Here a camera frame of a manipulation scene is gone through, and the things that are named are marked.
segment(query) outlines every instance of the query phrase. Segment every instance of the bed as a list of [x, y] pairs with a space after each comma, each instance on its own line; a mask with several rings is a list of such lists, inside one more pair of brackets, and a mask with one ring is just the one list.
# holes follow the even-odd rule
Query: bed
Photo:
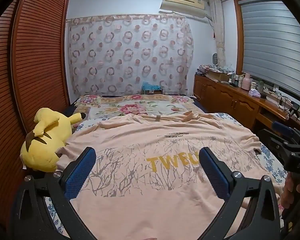
[[[101, 96], [85, 95], [75, 103], [74, 113], [84, 112], [86, 118], [74, 127], [79, 131], [94, 125], [101, 120], [107, 120], [114, 116], [126, 114], [145, 114], [145, 115], [170, 115], [174, 113], [203, 113], [202, 109], [195, 104], [195, 101], [186, 96], [167, 96], [167, 95], [133, 95], [116, 98], [105, 98]], [[237, 120], [225, 113], [214, 113], [216, 117], [229, 120], [241, 126]], [[282, 184], [287, 172], [283, 169], [282, 164], [274, 155], [262, 144], [261, 153], [257, 154], [258, 159], [264, 168], [272, 173], [276, 182]], [[63, 226], [53, 207], [50, 198], [46, 198], [46, 204], [50, 215], [58, 232], [63, 233]]]

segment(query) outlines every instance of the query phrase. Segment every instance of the plush toy tail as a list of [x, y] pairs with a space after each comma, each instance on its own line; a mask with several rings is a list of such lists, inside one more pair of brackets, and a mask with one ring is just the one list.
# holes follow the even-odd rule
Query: plush toy tail
[[59, 121], [60, 113], [52, 111], [49, 108], [41, 108], [35, 114], [34, 122], [38, 124], [34, 127], [34, 136], [37, 137], [39, 135], [43, 135], [44, 129], [53, 123]]
[[75, 124], [75, 123], [80, 122], [83, 119], [85, 119], [85, 117], [86, 117], [85, 113], [76, 113], [76, 114], [71, 115], [69, 117], [69, 120], [70, 120], [71, 124]]

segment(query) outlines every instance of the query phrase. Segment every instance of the human hand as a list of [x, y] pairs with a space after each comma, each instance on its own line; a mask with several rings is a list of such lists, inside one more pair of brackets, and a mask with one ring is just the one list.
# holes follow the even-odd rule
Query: human hand
[[[284, 183], [283, 187], [283, 193], [281, 195], [281, 205], [283, 208], [289, 208], [290, 205], [294, 201], [294, 193], [293, 193], [293, 186], [295, 184], [295, 181], [293, 180], [291, 176], [291, 172], [288, 172], [288, 175], [286, 177], [286, 181]], [[297, 192], [300, 193], [300, 184], [297, 185], [296, 188]]]

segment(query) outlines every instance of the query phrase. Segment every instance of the yellow plush toy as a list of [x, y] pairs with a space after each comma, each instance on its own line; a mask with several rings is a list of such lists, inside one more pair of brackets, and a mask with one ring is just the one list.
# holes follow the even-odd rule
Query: yellow plush toy
[[37, 125], [27, 134], [21, 147], [20, 158], [23, 163], [34, 170], [54, 172], [59, 160], [56, 150], [65, 146], [66, 139], [72, 134], [71, 125], [84, 118], [84, 113], [66, 117], [49, 108], [39, 109], [34, 117]]

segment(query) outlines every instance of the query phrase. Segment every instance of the louvered wardrobe door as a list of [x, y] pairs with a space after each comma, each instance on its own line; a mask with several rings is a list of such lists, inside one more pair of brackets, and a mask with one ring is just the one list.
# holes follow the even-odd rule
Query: louvered wardrobe door
[[9, 218], [14, 194], [24, 177], [19, 158], [24, 142], [21, 120], [11, 94], [9, 45], [17, 0], [0, 17], [0, 224]]
[[68, 105], [64, 33], [68, 0], [21, 0], [12, 42], [17, 102], [27, 131], [41, 107]]

